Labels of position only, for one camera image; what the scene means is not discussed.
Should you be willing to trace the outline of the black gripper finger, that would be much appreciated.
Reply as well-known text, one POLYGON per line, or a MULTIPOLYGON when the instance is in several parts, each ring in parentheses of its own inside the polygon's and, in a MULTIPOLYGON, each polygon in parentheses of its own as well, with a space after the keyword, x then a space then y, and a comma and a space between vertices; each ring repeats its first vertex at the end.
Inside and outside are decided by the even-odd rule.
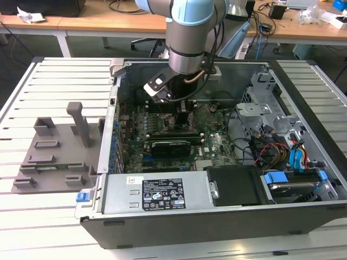
POLYGON ((187 124, 189 108, 187 101, 180 101, 175 105, 175 125, 183 126, 187 124))

